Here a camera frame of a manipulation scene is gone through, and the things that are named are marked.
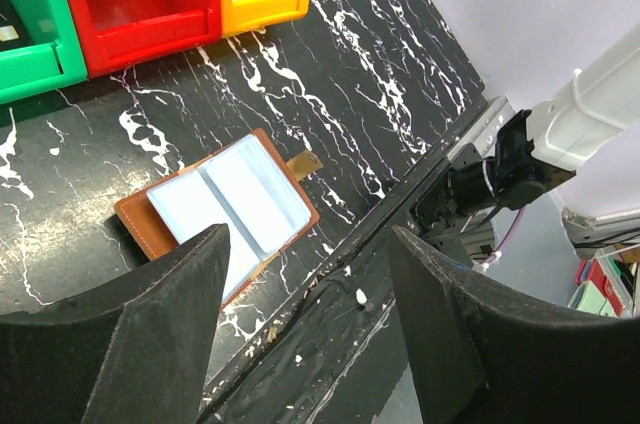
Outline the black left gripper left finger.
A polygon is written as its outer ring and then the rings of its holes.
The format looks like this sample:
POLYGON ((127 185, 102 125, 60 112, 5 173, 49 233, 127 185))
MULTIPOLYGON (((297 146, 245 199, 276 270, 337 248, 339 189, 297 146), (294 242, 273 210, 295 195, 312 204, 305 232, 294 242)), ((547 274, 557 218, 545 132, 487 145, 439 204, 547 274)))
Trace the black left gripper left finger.
POLYGON ((37 312, 1 318, 5 423, 193 423, 230 257, 226 225, 37 312))

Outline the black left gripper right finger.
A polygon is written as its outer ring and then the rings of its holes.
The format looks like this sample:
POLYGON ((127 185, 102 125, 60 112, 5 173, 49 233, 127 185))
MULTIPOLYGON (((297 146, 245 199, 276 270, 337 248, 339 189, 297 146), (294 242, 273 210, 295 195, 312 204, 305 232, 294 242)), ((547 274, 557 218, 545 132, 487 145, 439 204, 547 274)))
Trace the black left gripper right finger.
POLYGON ((639 323, 505 286, 395 227, 389 261, 426 423, 635 423, 639 323))

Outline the brown leather card holder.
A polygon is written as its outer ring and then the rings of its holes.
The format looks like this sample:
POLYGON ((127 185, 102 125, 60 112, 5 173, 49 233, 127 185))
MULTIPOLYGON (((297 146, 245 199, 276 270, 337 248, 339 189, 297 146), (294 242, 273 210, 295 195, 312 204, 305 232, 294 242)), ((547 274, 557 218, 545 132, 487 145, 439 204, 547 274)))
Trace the brown leather card holder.
POLYGON ((228 304, 320 219, 302 188, 322 161, 305 150, 285 160, 255 129, 196 163, 116 202, 144 254, 160 258, 213 224, 230 233, 222 302, 228 304))

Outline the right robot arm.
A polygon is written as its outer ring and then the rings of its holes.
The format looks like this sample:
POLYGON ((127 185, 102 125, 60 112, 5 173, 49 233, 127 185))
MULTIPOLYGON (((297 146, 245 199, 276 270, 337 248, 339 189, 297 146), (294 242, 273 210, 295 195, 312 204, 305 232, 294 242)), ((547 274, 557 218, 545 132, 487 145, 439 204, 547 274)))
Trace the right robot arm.
POLYGON ((519 211, 572 179, 606 143, 639 119, 639 30, 633 28, 551 98, 518 111, 497 133, 493 155, 448 166, 412 213, 442 232, 479 211, 519 211))

